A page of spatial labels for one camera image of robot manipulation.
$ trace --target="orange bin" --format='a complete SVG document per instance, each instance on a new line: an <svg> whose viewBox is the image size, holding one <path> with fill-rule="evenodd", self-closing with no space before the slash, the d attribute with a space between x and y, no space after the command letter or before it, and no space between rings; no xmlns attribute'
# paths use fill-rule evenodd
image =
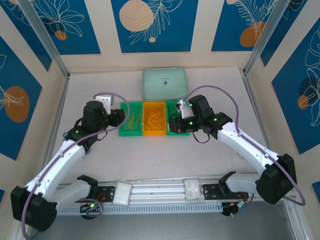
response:
<svg viewBox="0 0 320 240"><path fill-rule="evenodd" d="M145 101L142 119L144 136L166 135L166 103L164 101Z"/></svg>

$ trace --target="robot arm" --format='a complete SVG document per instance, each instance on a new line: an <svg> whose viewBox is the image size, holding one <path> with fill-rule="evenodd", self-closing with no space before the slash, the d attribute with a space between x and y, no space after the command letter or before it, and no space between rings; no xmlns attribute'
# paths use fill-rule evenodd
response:
<svg viewBox="0 0 320 240"><path fill-rule="evenodd" d="M176 108L182 113L182 116L169 122L170 131L181 134L201 129L205 134L213 136L237 151L257 171L257 173L250 174L227 173L219 181L219 189L225 196L228 195L228 192L258 193L270 204L276 204L284 197L293 188L293 185L269 157L276 160L297 183L294 160L288 154L280 156L256 142L240 129L237 130L236 124L226 114L214 113L203 95L194 96L188 102L193 116L186 108L186 103L180 101L176 104ZM262 153L257 147L264 150L265 153Z"/></svg>
<svg viewBox="0 0 320 240"><path fill-rule="evenodd" d="M37 187L27 207L25 223L41 232L51 226L58 211L79 199L97 197L98 181L88 176L78 177L73 184L65 188L57 187L75 163L85 156L96 141L100 141L97 135L89 135L103 131L108 126L116 127L124 121L124 110L110 110L111 104L111 96L97 96L96 100L89 101L83 109L83 117L69 130L58 153L46 167L24 188L14 188L10 196L15 219L22 220L27 198L35 186Z"/></svg>

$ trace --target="orange object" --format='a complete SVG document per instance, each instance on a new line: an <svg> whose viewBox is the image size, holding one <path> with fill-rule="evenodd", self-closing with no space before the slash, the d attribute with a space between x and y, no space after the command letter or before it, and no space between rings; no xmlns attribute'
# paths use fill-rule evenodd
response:
<svg viewBox="0 0 320 240"><path fill-rule="evenodd" d="M166 103L164 101L145 101L142 119L144 136L166 135Z"/></svg>

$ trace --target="white table surface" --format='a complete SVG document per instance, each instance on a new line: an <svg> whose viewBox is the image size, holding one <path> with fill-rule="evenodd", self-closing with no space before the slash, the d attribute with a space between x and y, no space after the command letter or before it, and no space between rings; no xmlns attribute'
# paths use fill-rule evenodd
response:
<svg viewBox="0 0 320 240"><path fill-rule="evenodd" d="M239 105L240 128L265 144L251 106L245 85L237 67L186 69L189 91L201 85L215 85L228 91ZM82 117L83 108L93 95L113 92L128 101L142 101L142 72L103 72L73 74L66 94L62 117L55 143L55 152L63 141L63 133ZM236 110L229 98L218 90L205 88L194 95L204 95L215 113L224 112L235 120ZM120 107L115 98L114 108ZM207 135L196 133L200 141ZM119 137L118 130L96 142L91 152L77 162L62 183L71 183L85 174L102 181L154 178L180 178L229 171L252 172L254 169L226 144L213 137L206 144L190 136Z"/></svg>

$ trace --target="green tray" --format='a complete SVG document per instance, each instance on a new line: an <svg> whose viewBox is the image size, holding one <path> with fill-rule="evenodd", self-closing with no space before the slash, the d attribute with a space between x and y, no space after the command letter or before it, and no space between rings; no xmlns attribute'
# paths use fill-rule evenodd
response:
<svg viewBox="0 0 320 240"><path fill-rule="evenodd" d="M129 102L130 105L130 117L127 122L119 128L119 136L120 137L132 137L132 136L142 136L142 116L143 116L143 102L141 101L132 101ZM125 115L127 116L128 107L125 102L121 102L120 108L124 109ZM130 124L132 117L140 115L136 117Z"/></svg>
<svg viewBox="0 0 320 240"><path fill-rule="evenodd" d="M181 113L178 113L175 105L178 101L166 101L165 109L166 109L166 135L167 136L189 136L190 132L177 134L172 131L169 131L169 122L173 117L180 117Z"/></svg>

